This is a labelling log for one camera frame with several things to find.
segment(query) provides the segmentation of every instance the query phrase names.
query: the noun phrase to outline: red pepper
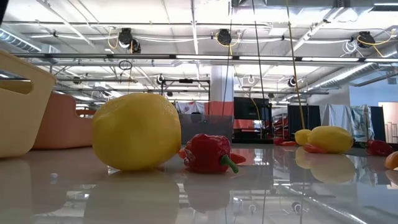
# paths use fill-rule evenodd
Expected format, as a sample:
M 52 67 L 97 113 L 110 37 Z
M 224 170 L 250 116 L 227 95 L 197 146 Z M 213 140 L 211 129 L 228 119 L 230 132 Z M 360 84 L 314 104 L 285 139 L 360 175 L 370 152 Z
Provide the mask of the red pepper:
M 311 144 L 305 144 L 304 145 L 304 150 L 306 150 L 307 152 L 311 152 L 311 153 L 320 153 L 320 154 L 326 154 L 326 150 L 321 149 L 319 147 L 313 146 Z
M 283 143 L 284 139 L 283 138 L 275 138 L 274 139 L 274 145 L 276 146 L 281 146 Z
M 281 146 L 296 146 L 297 142 L 295 141 L 287 141 L 287 142 L 282 142 Z
M 366 143 L 366 152 L 372 156 L 388 156 L 393 153 L 392 147 L 379 140 L 368 140 Z
M 229 158 L 230 152 L 227 137 L 197 134 L 185 146 L 184 164 L 192 172 L 203 174 L 225 172 L 230 166 L 236 174 L 239 169 Z

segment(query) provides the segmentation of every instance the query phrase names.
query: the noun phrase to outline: black panel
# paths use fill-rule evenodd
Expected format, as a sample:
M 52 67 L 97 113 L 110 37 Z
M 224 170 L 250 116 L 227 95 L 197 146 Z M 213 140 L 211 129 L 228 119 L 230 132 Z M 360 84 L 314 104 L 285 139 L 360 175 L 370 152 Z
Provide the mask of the black panel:
M 269 120 L 268 99 L 234 97 L 234 117 L 235 119 L 258 120 L 257 109 L 259 109 L 260 119 Z
M 2 24 L 2 19 L 6 13 L 8 0 L 1 0 L 0 1 L 0 25 Z
M 321 116 L 319 112 L 319 106 L 302 106 L 305 129 L 312 130 L 318 126 L 321 126 Z M 294 136 L 294 133 L 302 129 L 301 115 L 299 106 L 288 106 L 287 117 L 289 120 L 289 135 Z
M 386 141 L 383 107 L 371 106 L 371 119 L 374 131 L 374 139 L 380 141 Z

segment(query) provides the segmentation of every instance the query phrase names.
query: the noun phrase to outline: black cable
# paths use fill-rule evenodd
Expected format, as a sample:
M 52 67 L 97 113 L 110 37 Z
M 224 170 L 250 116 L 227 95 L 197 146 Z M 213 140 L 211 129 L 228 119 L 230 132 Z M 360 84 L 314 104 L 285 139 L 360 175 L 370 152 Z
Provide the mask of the black cable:
M 260 82 L 261 82 L 261 93 L 262 93 L 262 104 L 264 106 L 264 115 L 265 115 L 265 106 L 266 106 L 266 97 L 264 95 L 264 85 L 262 84 L 262 72 L 261 72 L 261 61 L 260 61 L 260 45 L 259 45 L 259 35 L 257 33 L 257 22 L 256 22 L 256 10 L 254 9 L 254 0 L 251 0 L 253 6 L 253 16 L 254 16 L 254 30 L 256 31 L 256 40 L 257 40 L 257 54 L 259 57 L 259 69 L 260 69 Z
M 233 16 L 233 10 L 231 10 L 231 22 L 229 23 L 229 34 L 232 37 L 232 16 Z M 225 94 L 226 94 L 226 86 L 228 84 L 228 68 L 229 68 L 229 56 L 231 52 L 231 43 L 228 44 L 228 58 L 226 59 L 226 77 L 225 77 L 225 89 L 224 89 L 224 99 L 223 99 L 223 112 L 221 113 L 221 115 L 224 115 L 224 107 L 225 107 Z

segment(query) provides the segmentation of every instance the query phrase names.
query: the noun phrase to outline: plastic basket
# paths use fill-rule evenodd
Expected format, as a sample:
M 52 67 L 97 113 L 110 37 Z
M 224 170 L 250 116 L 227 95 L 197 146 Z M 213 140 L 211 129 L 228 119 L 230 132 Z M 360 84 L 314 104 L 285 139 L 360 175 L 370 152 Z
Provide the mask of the plastic basket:
M 182 144 L 196 134 L 224 135 L 230 141 L 233 133 L 233 116 L 180 114 Z
M 0 80 L 0 157 L 21 156 L 35 142 L 55 78 L 4 51 L 0 62 L 0 71 L 30 80 Z

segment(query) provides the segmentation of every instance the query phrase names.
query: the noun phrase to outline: orange plastic bin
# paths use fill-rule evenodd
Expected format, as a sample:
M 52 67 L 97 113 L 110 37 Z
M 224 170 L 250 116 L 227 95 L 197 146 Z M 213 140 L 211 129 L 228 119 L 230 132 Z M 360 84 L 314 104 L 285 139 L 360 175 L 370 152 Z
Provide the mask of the orange plastic bin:
M 21 156 L 35 142 L 55 78 L 4 51 L 0 51 L 0 62 L 0 72 L 30 80 L 0 80 L 0 158 Z

